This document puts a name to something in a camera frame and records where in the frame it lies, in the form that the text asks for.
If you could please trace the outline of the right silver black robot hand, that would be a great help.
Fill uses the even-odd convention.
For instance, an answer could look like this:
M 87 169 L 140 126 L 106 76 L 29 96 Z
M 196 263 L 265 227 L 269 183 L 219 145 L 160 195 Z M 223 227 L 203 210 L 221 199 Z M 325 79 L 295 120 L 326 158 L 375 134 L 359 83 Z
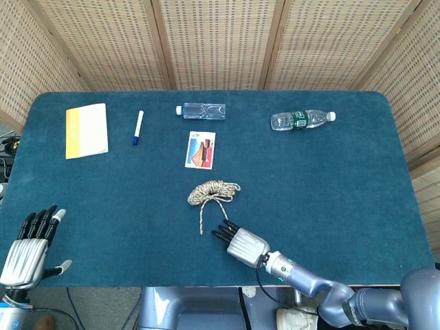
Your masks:
M 270 252 L 266 240 L 226 219 L 217 228 L 211 234 L 227 243 L 228 254 L 251 268 L 262 266 L 267 259 L 265 256 Z

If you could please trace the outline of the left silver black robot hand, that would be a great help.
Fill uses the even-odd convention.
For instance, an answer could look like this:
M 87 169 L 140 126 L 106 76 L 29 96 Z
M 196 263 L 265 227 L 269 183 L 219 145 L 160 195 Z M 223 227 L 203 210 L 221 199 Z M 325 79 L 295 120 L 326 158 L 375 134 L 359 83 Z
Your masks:
M 1 273 L 1 284 L 6 289 L 33 289 L 42 280 L 60 276 L 69 269 L 70 259 L 56 267 L 45 268 L 47 252 L 65 214 L 65 209 L 59 210 L 54 205 L 25 218 Z

